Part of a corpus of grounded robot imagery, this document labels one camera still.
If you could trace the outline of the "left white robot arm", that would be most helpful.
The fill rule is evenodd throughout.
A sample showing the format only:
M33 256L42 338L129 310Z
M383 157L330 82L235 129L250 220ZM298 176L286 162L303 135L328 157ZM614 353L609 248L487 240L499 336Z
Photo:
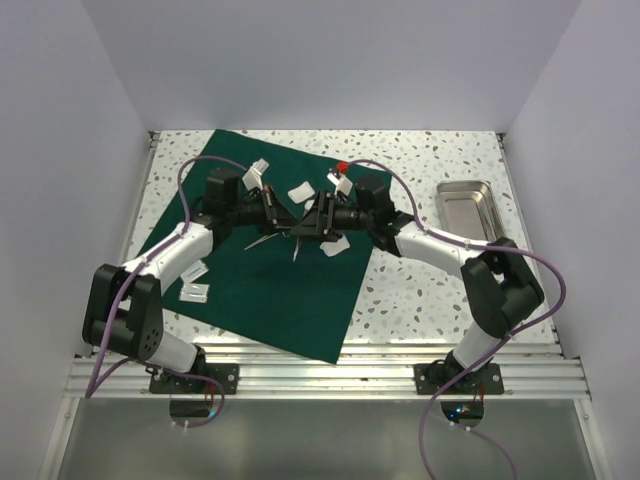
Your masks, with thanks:
M165 331L163 295L197 261L218 249L236 227L253 226L269 236L290 230L296 216L255 174L217 169L204 193L188 204L184 221L137 258L104 264L93 277L83 340L101 354L114 352L172 371L185 392L208 379L203 350Z

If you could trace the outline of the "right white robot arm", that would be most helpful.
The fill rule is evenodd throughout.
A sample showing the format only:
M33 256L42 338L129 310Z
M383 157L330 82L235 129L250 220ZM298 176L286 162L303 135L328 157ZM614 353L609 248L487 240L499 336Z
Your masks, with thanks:
M351 182L332 170L332 191L317 194L289 233L301 240L338 243L347 231L364 231L373 245L398 258L421 261L463 282L472 324L441 361L425 370L437 386L468 392L481 380L491 349L544 301L542 288L516 244L501 237L476 241L419 226L395 207L390 187L375 175Z

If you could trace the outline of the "metal surgical scissors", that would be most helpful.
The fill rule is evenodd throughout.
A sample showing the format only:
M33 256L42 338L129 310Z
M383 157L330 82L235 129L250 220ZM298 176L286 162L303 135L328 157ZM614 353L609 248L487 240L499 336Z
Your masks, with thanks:
M253 241L249 245L247 245L244 248L244 251L250 250L250 249L252 249L252 248L254 248L254 247L258 246L258 245L261 245L261 244L265 243L268 240L276 238L279 235L280 235L279 233L272 233L272 234L264 235L264 236L260 237L259 239Z

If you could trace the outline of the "white gauze pad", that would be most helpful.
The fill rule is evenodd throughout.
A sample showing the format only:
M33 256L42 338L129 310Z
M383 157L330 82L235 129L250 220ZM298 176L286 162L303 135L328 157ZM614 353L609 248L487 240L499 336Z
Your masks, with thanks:
M308 181L304 181L297 187L288 191L288 197L295 204L301 204L313 198L315 190Z
M336 241L325 241L320 244L320 249L327 257L335 257L349 248L350 243L346 236L342 236Z

